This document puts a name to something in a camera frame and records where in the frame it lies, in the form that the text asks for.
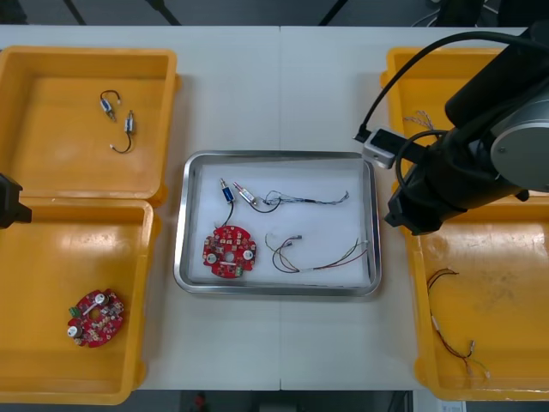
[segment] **silver metal part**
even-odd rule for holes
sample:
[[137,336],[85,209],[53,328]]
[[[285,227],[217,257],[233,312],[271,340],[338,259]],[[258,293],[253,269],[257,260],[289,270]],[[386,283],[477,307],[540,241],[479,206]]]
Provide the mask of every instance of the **silver metal part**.
[[78,337],[82,334],[82,329],[78,328],[76,326],[70,326],[67,329],[67,336],[68,337]]
[[[273,161],[313,161],[346,160],[359,162],[362,191],[360,196],[364,207],[364,221],[357,221],[364,230],[363,239],[368,241],[368,252],[362,257],[368,268],[370,285],[367,287],[330,287],[295,284],[258,285],[240,278],[214,281],[197,281],[190,277],[191,251],[193,245],[193,225],[196,224],[196,207],[199,190],[202,187],[202,168],[207,165],[227,163],[273,162]],[[179,218],[174,251],[173,275],[176,283],[192,293],[207,294],[270,294],[270,295],[311,295],[311,296],[374,296],[382,278],[381,250],[379,242],[379,218],[377,212],[376,183],[374,168],[362,161],[360,154],[345,152],[299,152],[299,151],[214,151],[194,153],[185,163],[183,188],[179,204]]]
[[215,262],[217,262],[217,257],[213,253],[210,253],[206,256],[206,262],[208,262],[209,264],[214,264]]
[[244,253],[242,254],[242,257],[244,258],[244,260],[251,260],[254,258],[254,252],[253,251],[244,251]]
[[492,129],[492,163],[509,182],[549,192],[549,90]]
[[379,148],[378,146],[375,146],[371,142],[374,139],[374,137],[376,137],[376,134],[379,133],[380,131],[387,131],[389,133],[399,135],[398,133],[395,133],[391,129],[378,127],[370,134],[368,139],[365,141],[364,147],[362,148],[362,158],[365,161],[371,161],[372,163],[375,163],[384,169],[390,169],[393,166],[393,163],[395,162],[395,155],[383,150],[382,148]]

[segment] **yellow tray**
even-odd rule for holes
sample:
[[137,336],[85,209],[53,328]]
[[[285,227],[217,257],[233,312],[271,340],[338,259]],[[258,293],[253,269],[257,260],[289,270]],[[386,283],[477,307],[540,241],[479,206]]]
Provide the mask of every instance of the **yellow tray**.
[[[0,170],[26,197],[148,199],[159,205],[176,56],[168,50],[13,46],[0,53]],[[116,89],[113,123],[100,93]],[[134,149],[124,119],[135,114]]]
[[[0,231],[0,402],[124,401],[144,377],[143,304],[154,237],[140,200],[22,198],[33,223]],[[69,308],[95,289],[124,302],[124,325],[100,348],[67,337]]]
[[[382,83],[418,50],[390,51]],[[451,128],[444,104],[497,53],[444,49],[424,58],[389,92],[391,127],[406,136],[424,130],[403,121],[424,110],[436,128]],[[549,399],[549,330],[543,325],[549,311],[549,198],[520,203],[509,197],[447,221],[436,233],[404,233],[414,285],[418,381],[442,399]],[[459,275],[438,280],[429,299],[427,280],[447,267]],[[462,360],[446,350],[431,311],[453,348],[467,352],[475,340],[474,358],[486,365],[489,379],[475,364],[471,378]]]

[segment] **red circuit board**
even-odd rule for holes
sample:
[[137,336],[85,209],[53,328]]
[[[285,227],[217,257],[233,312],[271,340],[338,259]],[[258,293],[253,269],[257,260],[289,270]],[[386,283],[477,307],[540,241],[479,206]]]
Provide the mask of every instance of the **red circuit board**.
[[[95,296],[98,294],[103,294],[108,299],[104,305],[95,304]],[[123,311],[124,304],[110,289],[105,292],[94,290],[87,294],[76,307],[71,308],[71,312],[76,315],[69,321],[69,326],[75,326],[81,332],[73,338],[75,343],[78,346],[87,344],[90,348],[97,348],[109,342],[122,327]]]
[[234,279],[243,275],[244,270],[253,269],[256,242],[241,227],[219,227],[204,241],[202,258],[214,275]]

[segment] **white table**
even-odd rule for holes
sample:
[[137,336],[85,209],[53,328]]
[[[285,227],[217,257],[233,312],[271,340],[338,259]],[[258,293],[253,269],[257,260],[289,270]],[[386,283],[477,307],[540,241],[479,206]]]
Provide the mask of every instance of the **white table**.
[[[178,188],[201,149],[360,151],[354,136],[387,51],[458,30],[349,27],[0,27],[7,45],[169,48],[184,88],[173,111],[171,189],[149,274],[143,389],[412,390],[417,356],[404,241],[381,223],[374,300],[191,295],[172,279]],[[506,33],[519,33],[507,30]],[[372,120],[386,123],[382,105]],[[384,215],[391,171],[377,170]]]

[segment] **electronic component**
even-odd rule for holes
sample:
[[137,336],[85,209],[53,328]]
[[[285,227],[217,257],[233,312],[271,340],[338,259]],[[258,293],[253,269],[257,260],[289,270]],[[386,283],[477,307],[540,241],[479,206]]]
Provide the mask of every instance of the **electronic component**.
[[78,346],[97,348],[109,342],[122,327],[124,304],[110,289],[94,290],[69,311],[72,319],[67,335]]
[[128,113],[128,117],[124,120],[124,133],[126,134],[126,137],[128,138],[128,147],[124,150],[118,150],[114,147],[114,144],[111,144],[110,147],[112,150],[114,150],[117,153],[120,153],[123,155],[124,153],[128,153],[131,150],[131,146],[133,144],[132,135],[134,133],[134,113],[130,110]]
[[242,257],[244,258],[244,260],[251,260],[254,258],[254,252],[253,251],[244,251],[244,253],[242,253]]
[[116,122],[117,118],[114,115],[114,110],[112,110],[111,103],[105,97],[105,95],[109,93],[114,93],[117,96],[118,98],[117,102],[118,102],[118,105],[120,106],[122,102],[120,100],[120,94],[116,90],[105,90],[104,92],[101,92],[100,104],[101,104],[101,108],[103,109],[103,112],[105,112],[105,114],[109,117],[109,119],[112,120],[113,122]]
[[225,180],[220,179],[220,182],[221,182],[221,190],[223,191],[223,195],[225,195],[226,202],[227,203],[234,202],[234,196],[232,195],[231,188],[226,185]]
[[232,184],[234,185],[234,187],[237,188],[238,194],[241,197],[243,197],[246,202],[248,202],[249,204],[251,204],[253,206],[257,206],[257,199],[254,195],[249,193],[244,187],[239,185],[237,182],[233,182]]
[[208,236],[202,257],[204,265],[210,266],[214,275],[234,279],[243,275],[244,270],[253,269],[255,250],[256,243],[243,228],[224,226],[216,228],[214,234]]

